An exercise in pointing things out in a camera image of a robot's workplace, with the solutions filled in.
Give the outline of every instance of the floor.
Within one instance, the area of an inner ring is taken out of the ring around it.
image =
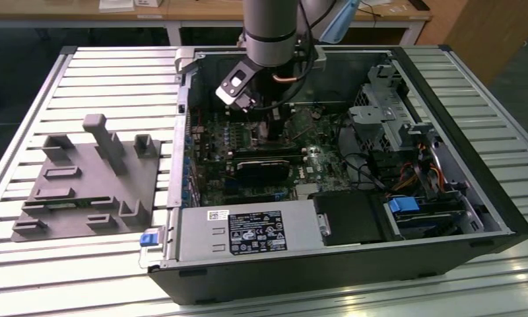
[[[0,158],[62,46],[166,44],[164,30],[158,29],[98,29],[93,33],[85,29],[54,29],[48,35],[49,39],[42,40],[33,29],[0,30]],[[187,42],[200,40],[195,34],[184,35]],[[235,41],[235,35],[221,36]],[[491,91],[528,131],[528,41]]]

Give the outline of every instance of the wooden desk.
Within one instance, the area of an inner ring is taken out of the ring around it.
[[[359,11],[351,28],[403,28],[400,43],[413,45],[424,23],[431,20],[431,12],[416,10],[408,0],[393,0],[388,5],[375,6],[373,12],[381,15],[376,19]],[[181,45],[183,27],[241,27],[243,0],[170,0],[166,18],[170,20],[169,42]]]
[[[166,28],[169,1],[100,13],[100,0],[0,0],[0,28]]]
[[[100,0],[0,0],[0,28],[161,27],[169,43],[183,45],[183,27],[241,27],[241,0],[164,0],[158,8],[136,7],[124,13],[100,13]],[[373,7],[376,17],[361,11],[352,28],[401,28],[401,44],[415,44],[428,11],[417,11],[408,0]]]
[[[162,20],[169,0],[160,7],[134,7],[134,11],[100,13],[100,0],[0,0],[0,20]]]

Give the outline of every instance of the table leg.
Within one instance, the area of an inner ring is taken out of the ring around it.
[[[409,23],[405,33],[401,37],[400,45],[415,45],[419,39],[420,32],[423,31],[425,21],[415,21]]]
[[[181,46],[183,45],[183,38],[180,36],[180,28],[181,28],[180,21],[168,21],[166,33],[168,33],[168,40],[169,40],[170,46]]]

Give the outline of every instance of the barcode sticker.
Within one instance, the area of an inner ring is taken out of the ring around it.
[[[137,18],[161,18],[161,15],[137,15]]]
[[[208,211],[208,221],[227,220],[228,216],[229,216],[228,210],[209,210]]]

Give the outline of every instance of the gray cylindrical post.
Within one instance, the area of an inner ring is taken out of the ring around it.
[[[85,132],[89,132],[96,139],[97,146],[108,159],[109,166],[113,169],[116,175],[122,175],[126,173],[126,166],[121,158],[121,144],[114,144],[118,142],[117,138],[110,137],[108,130],[105,129],[105,116],[102,114],[89,114],[84,118],[82,128]]]

